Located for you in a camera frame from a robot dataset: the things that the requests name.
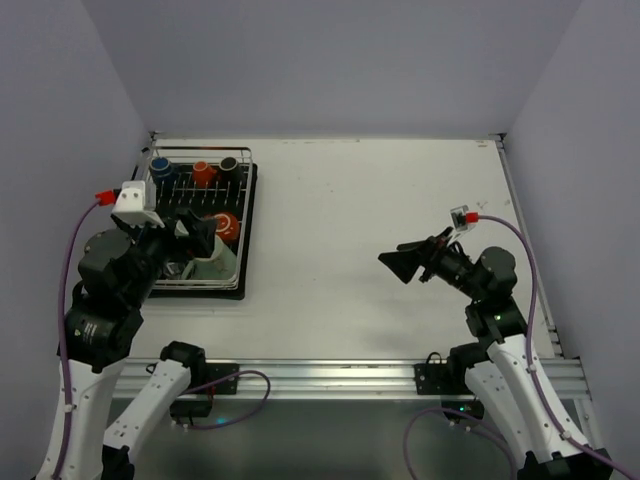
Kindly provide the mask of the red smiley mug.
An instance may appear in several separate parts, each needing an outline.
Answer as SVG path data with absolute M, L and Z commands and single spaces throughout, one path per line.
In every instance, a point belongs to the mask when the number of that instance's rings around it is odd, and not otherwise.
M 207 214 L 205 220 L 216 221 L 216 235 L 227 245 L 232 245 L 239 240 L 241 226 L 235 215 L 229 212 Z

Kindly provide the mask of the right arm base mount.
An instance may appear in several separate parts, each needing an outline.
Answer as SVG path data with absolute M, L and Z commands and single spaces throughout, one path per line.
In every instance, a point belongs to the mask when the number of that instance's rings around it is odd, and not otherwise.
M 449 420 L 465 420 L 459 413 L 478 420 L 484 418 L 484 406 L 454 373 L 453 368 L 449 366 L 448 358 L 444 358 L 438 352 L 432 352 L 424 361 L 415 363 L 413 371 L 416 394 L 438 397 L 441 407 L 452 410 L 452 413 L 444 413 Z

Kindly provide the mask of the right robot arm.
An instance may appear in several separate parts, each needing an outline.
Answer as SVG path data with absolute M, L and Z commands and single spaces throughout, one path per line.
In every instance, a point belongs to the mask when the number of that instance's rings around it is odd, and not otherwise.
M 481 402 L 495 422 L 490 433 L 508 455 L 516 479 L 608 479 L 605 450 L 595 449 L 570 417 L 546 375 L 512 291 L 516 260 L 491 246 L 471 260 L 446 228 L 401 244 L 378 259 L 403 283 L 437 277 L 466 295 L 471 344 L 451 349 L 451 376 Z

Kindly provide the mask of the large green mug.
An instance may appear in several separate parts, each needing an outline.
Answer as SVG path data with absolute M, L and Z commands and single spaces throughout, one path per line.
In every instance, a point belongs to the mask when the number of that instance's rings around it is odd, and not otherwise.
M 231 281 L 236 277 L 237 257 L 215 236 L 213 253 L 208 258 L 194 258 L 184 268 L 181 280 Z

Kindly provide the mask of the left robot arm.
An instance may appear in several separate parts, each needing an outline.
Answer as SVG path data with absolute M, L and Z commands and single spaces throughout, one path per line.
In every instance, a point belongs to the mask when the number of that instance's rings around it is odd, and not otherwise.
M 162 227 L 144 227 L 139 241 L 119 222 L 87 242 L 72 304 L 59 310 L 60 394 L 37 478 L 132 478 L 136 457 L 170 405 L 205 381 L 204 350 L 173 341 L 127 409 L 108 420 L 144 301 L 170 260 L 211 256 L 215 233 L 214 219 L 181 209 Z

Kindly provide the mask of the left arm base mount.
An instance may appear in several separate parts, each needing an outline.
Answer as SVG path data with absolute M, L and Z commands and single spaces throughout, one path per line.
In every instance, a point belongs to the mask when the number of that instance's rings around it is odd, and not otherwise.
M 213 411 L 217 397 L 237 393 L 240 371 L 238 363 L 207 363 L 198 383 L 187 387 L 188 392 L 179 396 L 169 407 L 169 415 L 177 424 L 194 426 L 197 420 L 206 419 Z

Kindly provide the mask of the clear glass tumbler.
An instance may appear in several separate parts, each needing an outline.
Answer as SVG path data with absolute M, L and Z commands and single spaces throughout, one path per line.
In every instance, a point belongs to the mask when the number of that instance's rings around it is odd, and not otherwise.
M 168 262 L 163 269 L 164 277 L 168 280 L 181 279 L 185 266 L 183 262 Z

